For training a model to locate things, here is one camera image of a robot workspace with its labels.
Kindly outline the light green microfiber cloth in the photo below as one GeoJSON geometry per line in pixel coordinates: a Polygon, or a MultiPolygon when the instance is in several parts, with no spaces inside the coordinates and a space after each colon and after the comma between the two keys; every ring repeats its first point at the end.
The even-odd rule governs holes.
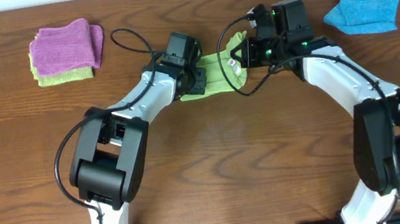
{"type": "MultiPolygon", "coordinates": [[[[227,79],[229,79],[234,87],[238,89],[242,88],[247,82],[247,70],[242,67],[240,62],[231,58],[230,51],[241,41],[243,41],[246,36],[247,32],[245,31],[237,32],[228,41],[226,48],[219,53],[221,64],[223,65],[227,79]]],[[[232,92],[234,90],[224,78],[223,71],[220,69],[218,64],[217,56],[218,55],[215,53],[209,54],[208,56],[204,56],[202,59],[200,59],[197,64],[197,67],[205,68],[206,70],[207,83],[205,87],[205,94],[183,95],[181,96],[181,101],[187,102],[201,98],[207,98],[208,96],[216,95],[221,92],[232,92]]]]}

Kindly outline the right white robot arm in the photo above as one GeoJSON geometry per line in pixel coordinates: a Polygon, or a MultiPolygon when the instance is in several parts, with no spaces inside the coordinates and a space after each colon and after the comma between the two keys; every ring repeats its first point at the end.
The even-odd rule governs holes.
{"type": "Polygon", "coordinates": [[[230,54],[243,68],[292,71],[352,116],[359,182],[339,224],[389,224],[400,202],[400,87],[360,67],[325,36],[247,38],[230,54]]]}

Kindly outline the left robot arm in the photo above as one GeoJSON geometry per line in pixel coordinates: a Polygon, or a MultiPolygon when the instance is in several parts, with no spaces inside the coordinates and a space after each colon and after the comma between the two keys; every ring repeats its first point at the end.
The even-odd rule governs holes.
{"type": "Polygon", "coordinates": [[[69,182],[88,208],[91,224],[128,224],[129,206],[144,174],[150,123],[178,96],[201,95],[205,68],[158,65],[144,71],[120,102],[84,115],[69,182]]]}

